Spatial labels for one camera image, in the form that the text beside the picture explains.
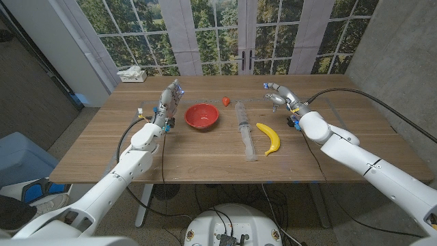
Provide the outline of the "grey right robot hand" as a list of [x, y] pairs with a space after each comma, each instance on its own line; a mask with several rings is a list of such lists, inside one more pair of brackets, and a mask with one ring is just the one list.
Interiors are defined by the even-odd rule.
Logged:
[[286, 109], [291, 112], [291, 116], [287, 117], [287, 124], [290, 127], [294, 127], [297, 131], [301, 131], [300, 119], [304, 114], [311, 111], [309, 106], [303, 103], [295, 93], [285, 86], [272, 82], [264, 83], [263, 86], [267, 90], [274, 90], [277, 92], [276, 94], [269, 93], [264, 95], [266, 100], [271, 100], [273, 102], [273, 111], [275, 112], [277, 107], [285, 105]]

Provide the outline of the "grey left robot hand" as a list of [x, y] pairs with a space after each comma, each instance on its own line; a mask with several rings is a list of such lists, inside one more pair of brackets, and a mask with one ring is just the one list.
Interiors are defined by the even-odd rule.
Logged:
[[184, 91], [180, 87], [180, 82], [175, 79], [173, 83], [163, 90], [156, 112], [152, 117], [152, 123], [163, 128], [166, 132], [173, 128], [175, 126], [174, 115], [183, 95]]

